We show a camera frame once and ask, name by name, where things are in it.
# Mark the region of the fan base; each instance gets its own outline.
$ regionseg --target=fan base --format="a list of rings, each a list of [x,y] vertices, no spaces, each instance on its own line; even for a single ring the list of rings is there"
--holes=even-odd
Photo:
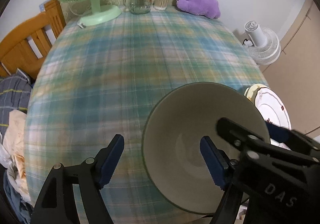
[[[91,11],[89,11],[88,14],[85,14],[85,16],[80,18],[80,20],[78,21],[78,24],[84,27],[97,25],[100,23],[113,20],[114,18],[117,18],[120,14],[121,14],[121,10],[118,6],[104,5],[104,6],[101,6],[101,12],[91,14]]]

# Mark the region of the table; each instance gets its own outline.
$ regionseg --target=table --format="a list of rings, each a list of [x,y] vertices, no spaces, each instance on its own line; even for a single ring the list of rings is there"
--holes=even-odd
[[[141,135],[157,102],[171,90],[210,81],[242,93],[266,84],[258,66],[218,20],[175,8],[145,15],[123,12],[81,29],[69,23],[49,52],[28,107],[25,161],[33,204],[54,163],[81,163],[115,134],[124,153],[101,195],[115,223],[187,223],[157,191],[141,156]],[[87,223],[75,190],[81,223]]]

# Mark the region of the wooden bed frame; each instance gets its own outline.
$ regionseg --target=wooden bed frame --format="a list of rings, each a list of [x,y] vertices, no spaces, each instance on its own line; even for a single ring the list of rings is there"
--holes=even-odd
[[[50,0],[44,4],[44,9],[45,12],[18,25],[0,42],[0,62],[11,74],[19,68],[36,79],[52,47],[44,27],[50,25],[54,36],[58,38],[66,26],[58,0]],[[38,59],[30,47],[27,41],[29,36],[35,42],[42,58]],[[0,76],[7,77],[9,73],[2,64],[0,64]]]

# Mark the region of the dark blue cloth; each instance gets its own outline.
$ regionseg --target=dark blue cloth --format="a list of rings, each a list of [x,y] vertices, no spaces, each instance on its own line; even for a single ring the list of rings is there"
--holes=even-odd
[[[18,220],[21,223],[30,224],[33,207],[29,203],[26,203],[21,195],[12,187],[8,180],[7,171],[3,175],[3,189]]]
[[[289,139],[290,130],[266,122],[270,137],[278,143],[285,143]]]

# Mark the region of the decorative plate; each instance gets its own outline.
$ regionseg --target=decorative plate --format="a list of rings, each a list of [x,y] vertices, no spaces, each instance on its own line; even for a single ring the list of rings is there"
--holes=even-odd
[[[264,120],[291,130],[289,115],[281,99],[267,87],[257,91],[255,106]]]
[[[257,94],[257,91],[258,89],[262,88],[262,87],[266,87],[266,85],[263,85],[263,84],[253,84],[245,93],[245,96],[247,99],[249,99],[252,103],[254,103],[254,100],[255,100],[255,97],[256,97],[256,94]]]

